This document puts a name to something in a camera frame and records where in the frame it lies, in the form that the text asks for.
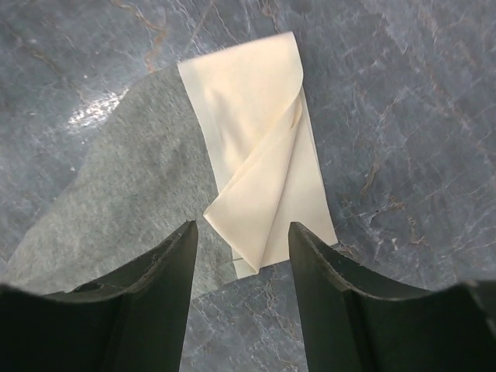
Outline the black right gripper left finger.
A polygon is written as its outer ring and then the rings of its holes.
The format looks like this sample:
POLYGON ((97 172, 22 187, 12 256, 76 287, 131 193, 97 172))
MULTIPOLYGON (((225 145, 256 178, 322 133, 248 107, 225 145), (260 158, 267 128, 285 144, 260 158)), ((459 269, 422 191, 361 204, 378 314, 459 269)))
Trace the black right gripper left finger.
POLYGON ((3 371, 176 371, 198 246, 195 222, 73 291, 1 287, 3 371))

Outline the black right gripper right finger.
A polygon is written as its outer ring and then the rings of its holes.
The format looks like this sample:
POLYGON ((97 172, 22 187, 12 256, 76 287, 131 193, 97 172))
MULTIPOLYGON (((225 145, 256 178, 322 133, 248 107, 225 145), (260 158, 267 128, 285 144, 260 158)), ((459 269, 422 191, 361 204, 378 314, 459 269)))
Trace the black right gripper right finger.
POLYGON ((493 371, 495 283, 427 291, 380 275, 299 222, 288 232, 311 371, 493 371))

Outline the grey cream underwear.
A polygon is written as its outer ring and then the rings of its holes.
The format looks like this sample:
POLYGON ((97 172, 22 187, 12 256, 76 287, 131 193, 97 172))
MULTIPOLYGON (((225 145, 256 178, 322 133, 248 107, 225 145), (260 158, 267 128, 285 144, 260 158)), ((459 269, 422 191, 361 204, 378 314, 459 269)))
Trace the grey cream underwear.
POLYGON ((286 261, 292 222, 336 243, 292 33, 136 82, 76 178, 25 234, 3 281, 71 291, 190 220, 198 226, 193 297, 286 261))

